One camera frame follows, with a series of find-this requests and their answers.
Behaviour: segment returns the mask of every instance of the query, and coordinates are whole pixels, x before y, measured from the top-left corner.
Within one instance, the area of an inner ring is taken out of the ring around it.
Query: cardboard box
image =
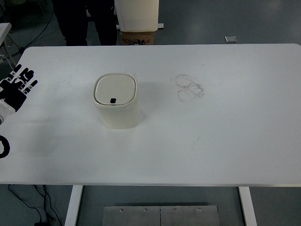
[[[154,32],[120,32],[123,46],[153,45]]]

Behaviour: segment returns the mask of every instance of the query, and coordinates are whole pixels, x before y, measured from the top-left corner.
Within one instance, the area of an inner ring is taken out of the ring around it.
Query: trash can
[[[115,0],[122,32],[154,32],[158,29],[159,0]]]
[[[129,129],[138,123],[138,83],[132,75],[110,73],[101,76],[95,83],[93,97],[108,128]]]

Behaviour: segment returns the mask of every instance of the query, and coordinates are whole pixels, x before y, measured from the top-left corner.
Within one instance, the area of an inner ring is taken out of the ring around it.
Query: concrete floor
[[[63,46],[52,4],[28,0],[23,5],[7,5],[5,18],[12,24],[11,36],[21,47]],[[301,44],[301,2],[297,0],[161,0],[159,23],[165,28],[155,32],[155,45],[173,44],[226,44],[224,36],[236,35],[242,43],[297,43]],[[89,45],[99,45],[93,22],[89,22]],[[17,53],[15,45],[11,53]],[[8,63],[0,64],[0,78],[11,71]],[[43,212],[43,199],[30,185],[13,185],[30,205]],[[53,206],[64,222],[71,194],[71,186],[47,186]],[[250,189],[254,211],[259,226],[299,226],[301,222],[300,188]],[[212,204],[218,205],[221,226],[244,225],[238,189],[235,187],[107,187],[86,186],[83,190],[77,225],[102,225],[103,207],[106,205],[142,204]],[[0,225],[32,226],[39,221],[35,210],[27,208],[7,189],[0,185]]]

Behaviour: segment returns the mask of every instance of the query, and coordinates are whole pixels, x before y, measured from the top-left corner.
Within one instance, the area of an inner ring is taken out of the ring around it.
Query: person
[[[95,23],[102,46],[116,45],[114,0],[52,0],[53,9],[67,46],[87,46],[87,11]]]

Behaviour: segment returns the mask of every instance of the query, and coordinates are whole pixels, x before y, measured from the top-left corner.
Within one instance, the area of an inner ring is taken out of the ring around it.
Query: black cable
[[[21,198],[19,198],[19,196],[17,196],[17,195],[9,188],[10,186],[11,186],[11,185],[8,185],[8,189],[9,189],[9,191],[10,191],[12,194],[15,195],[15,197],[17,197],[20,201],[22,201],[28,208],[30,208],[30,209],[35,209],[35,210],[39,213],[39,216],[40,216],[40,223],[41,223],[41,222],[42,222],[42,216],[41,216],[40,211],[39,211],[37,208],[35,208],[35,207],[31,207],[31,206],[27,205],[27,203],[26,203],[25,201],[23,201]]]
[[[60,226],[63,226],[62,223],[61,223],[61,220],[60,218],[58,217],[56,211],[52,208],[52,205],[51,205],[51,198],[50,198],[50,195],[48,194],[48,192],[46,191],[46,186],[43,185],[43,190],[45,191],[45,194],[49,197],[49,201],[50,201],[50,208],[52,209],[52,211],[55,213],[57,219],[58,219],[58,222],[60,223]]]
[[[24,52],[25,48],[28,47],[30,44],[32,44],[46,30],[46,28],[48,27],[48,25],[50,24],[50,22],[52,20],[53,14],[54,14],[54,11],[52,11],[51,18],[50,18],[49,22],[47,23],[46,27],[44,28],[44,30],[34,40],[32,40],[30,43],[28,43],[25,47],[21,47],[19,49],[19,52],[12,54],[12,57],[17,55],[18,53],[21,53],[21,51]]]
[[[46,30],[46,28],[48,27],[48,25],[50,24],[50,21],[51,21],[51,19],[52,19],[52,17],[53,17],[53,14],[54,14],[54,11],[52,11],[52,14],[51,14],[51,18],[50,18],[50,20],[49,20],[49,22],[47,23],[47,25],[46,25],[46,27],[44,28],[44,30],[34,39],[34,40],[32,40],[30,43],[28,43],[24,48],[26,48],[26,47],[28,47],[30,44],[32,44],[45,30]]]
[[[37,190],[37,192],[44,198],[44,211],[45,211],[46,217],[49,218],[49,219],[51,219],[52,221],[55,221],[55,219],[54,219],[51,215],[49,215],[49,214],[47,213],[47,211],[46,211],[46,195],[44,196],[44,195],[38,190],[38,188],[37,188],[36,185],[33,185],[33,186],[35,187],[35,189]]]

